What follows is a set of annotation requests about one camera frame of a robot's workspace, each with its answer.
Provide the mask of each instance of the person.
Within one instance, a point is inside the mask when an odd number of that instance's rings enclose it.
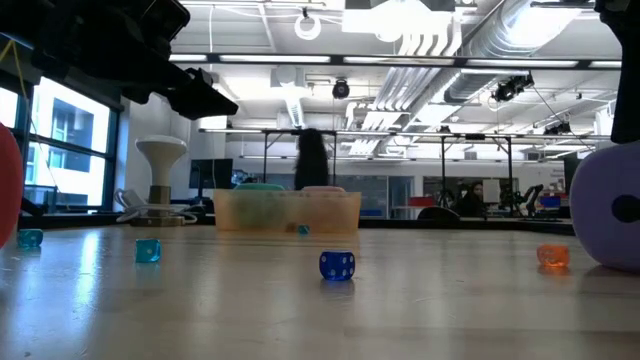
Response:
[[[457,204],[456,211],[462,217],[484,217],[485,210],[482,183],[473,183],[470,190]]]
[[[329,161],[322,134],[316,129],[302,130],[298,138],[298,148],[295,189],[329,185]]]

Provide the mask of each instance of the red object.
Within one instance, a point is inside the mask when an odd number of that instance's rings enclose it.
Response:
[[[11,132],[0,124],[0,248],[18,222],[22,203],[22,157]]]
[[[550,267],[569,265],[569,247],[564,245],[541,245],[538,247],[540,264]]]
[[[409,198],[409,206],[431,207],[435,205],[436,205],[436,201],[433,198],[433,196],[425,196],[425,197],[415,196],[415,197]]]

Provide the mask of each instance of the table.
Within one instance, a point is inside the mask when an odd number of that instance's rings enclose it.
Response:
[[[157,237],[159,264],[135,264]],[[569,270],[540,268],[542,243]],[[349,248],[354,280],[321,280]],[[637,359],[640,278],[573,237],[361,230],[224,235],[212,226],[47,231],[0,250],[0,359]]]

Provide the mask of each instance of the die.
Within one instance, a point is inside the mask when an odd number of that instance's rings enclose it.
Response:
[[[298,225],[298,235],[306,236],[311,233],[309,225]]]
[[[18,247],[21,248],[35,248],[42,244],[44,233],[40,229],[22,229],[18,231]]]
[[[320,255],[320,273],[327,280],[349,280],[355,271],[356,259],[350,251],[324,251]]]
[[[540,245],[538,247],[540,264],[550,267],[566,267],[569,265],[569,247],[564,245]]]
[[[162,244],[158,239],[136,240],[136,262],[158,262],[162,257]]]

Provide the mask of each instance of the security camera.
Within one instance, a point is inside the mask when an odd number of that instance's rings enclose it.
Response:
[[[347,80],[338,79],[336,81],[336,85],[333,87],[333,98],[342,100],[349,97],[349,85],[347,85]]]

